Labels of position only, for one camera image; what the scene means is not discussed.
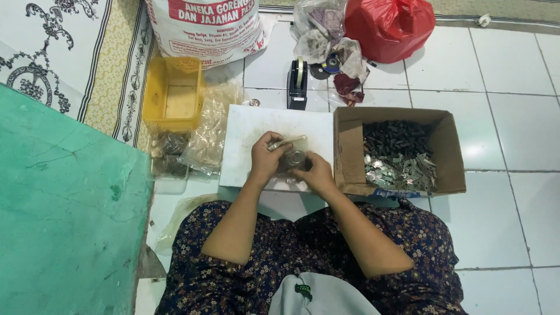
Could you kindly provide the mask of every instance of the white cutting board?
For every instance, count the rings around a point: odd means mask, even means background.
[[[334,163],[332,113],[230,105],[226,141],[223,148],[220,186],[242,187],[251,171],[251,148],[266,132],[274,131],[286,138],[307,135],[309,150]],[[265,187],[275,191],[309,191],[307,184],[273,178]]]

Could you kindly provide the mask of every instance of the gray cloth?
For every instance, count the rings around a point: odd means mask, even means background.
[[[297,293],[296,285],[311,287],[311,300]],[[268,315],[380,315],[351,284],[333,276],[303,272],[289,275],[272,296]]]

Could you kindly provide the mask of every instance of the red plastic bag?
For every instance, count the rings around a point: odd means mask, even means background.
[[[364,57],[393,63],[424,46],[436,18],[424,0],[349,0],[344,24]]]

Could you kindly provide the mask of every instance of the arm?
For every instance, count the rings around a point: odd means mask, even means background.
[[[247,264],[253,246],[256,204],[260,193],[276,172],[280,157],[291,147],[287,143],[269,152],[268,144],[280,140],[284,140],[282,135],[269,131],[255,143],[251,150],[249,177],[220,223],[208,236],[202,246],[202,254],[243,266]]]
[[[344,239],[363,274],[368,278],[403,272],[414,262],[369,219],[335,185],[330,164],[321,156],[308,152],[313,167],[309,172],[294,171],[324,199],[334,212]]]

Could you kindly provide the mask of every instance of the yellow plastic container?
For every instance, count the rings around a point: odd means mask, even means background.
[[[192,57],[155,57],[150,61],[142,119],[165,130],[195,129],[204,103],[202,63]]]

